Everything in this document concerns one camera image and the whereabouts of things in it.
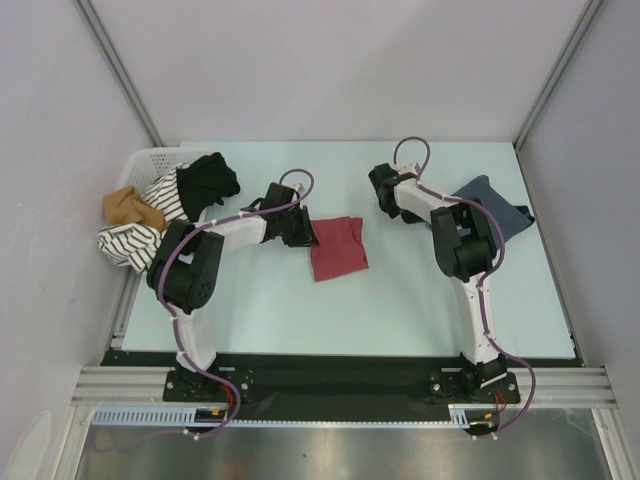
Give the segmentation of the red tank top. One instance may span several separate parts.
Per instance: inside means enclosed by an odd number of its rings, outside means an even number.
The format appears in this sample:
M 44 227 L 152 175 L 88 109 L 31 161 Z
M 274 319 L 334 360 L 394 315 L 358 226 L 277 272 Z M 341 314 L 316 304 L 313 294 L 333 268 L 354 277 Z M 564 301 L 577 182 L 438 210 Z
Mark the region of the red tank top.
M 360 217 L 319 219 L 311 222 L 318 243 L 310 261 L 316 282 L 332 280 L 369 268 Z

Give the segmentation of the blue grey tank top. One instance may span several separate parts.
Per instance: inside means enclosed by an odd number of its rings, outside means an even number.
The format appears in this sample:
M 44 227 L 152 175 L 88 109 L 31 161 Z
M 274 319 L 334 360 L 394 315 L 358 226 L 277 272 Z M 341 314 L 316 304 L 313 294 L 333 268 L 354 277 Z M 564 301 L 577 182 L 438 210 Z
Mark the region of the blue grey tank top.
M 495 218 L 505 242 L 527 230 L 535 218 L 527 205 L 513 205 L 493 189 L 487 175 L 480 175 L 460 187 L 453 197 L 476 201 Z

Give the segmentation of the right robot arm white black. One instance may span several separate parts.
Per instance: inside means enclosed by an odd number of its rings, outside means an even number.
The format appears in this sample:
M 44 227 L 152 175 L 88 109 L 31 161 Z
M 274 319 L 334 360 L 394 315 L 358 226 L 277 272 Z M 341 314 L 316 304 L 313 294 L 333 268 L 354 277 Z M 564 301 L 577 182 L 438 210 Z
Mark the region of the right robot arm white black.
M 491 229 L 495 219 L 476 201 L 423 186 L 415 165 L 380 164 L 368 178 L 380 209 L 390 218 L 430 227 L 436 264 L 452 282 L 465 327 L 461 388 L 473 401 L 486 400 L 507 377 L 506 355 L 496 346 L 490 311 L 489 276 L 503 260 Z

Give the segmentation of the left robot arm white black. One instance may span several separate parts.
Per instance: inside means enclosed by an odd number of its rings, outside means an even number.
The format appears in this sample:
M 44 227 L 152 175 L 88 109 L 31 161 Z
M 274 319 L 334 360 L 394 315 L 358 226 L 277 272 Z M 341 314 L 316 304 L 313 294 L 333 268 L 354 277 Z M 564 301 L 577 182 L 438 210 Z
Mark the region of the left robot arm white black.
M 245 247 L 281 239 L 290 248 L 318 243 L 302 185 L 271 183 L 264 196 L 230 217 L 169 227 L 146 274 L 147 285 L 168 312 L 177 347 L 177 366 L 166 378 L 169 402 L 238 403 L 251 376 L 216 367 L 211 321 L 203 313 L 212 298 L 223 256 Z

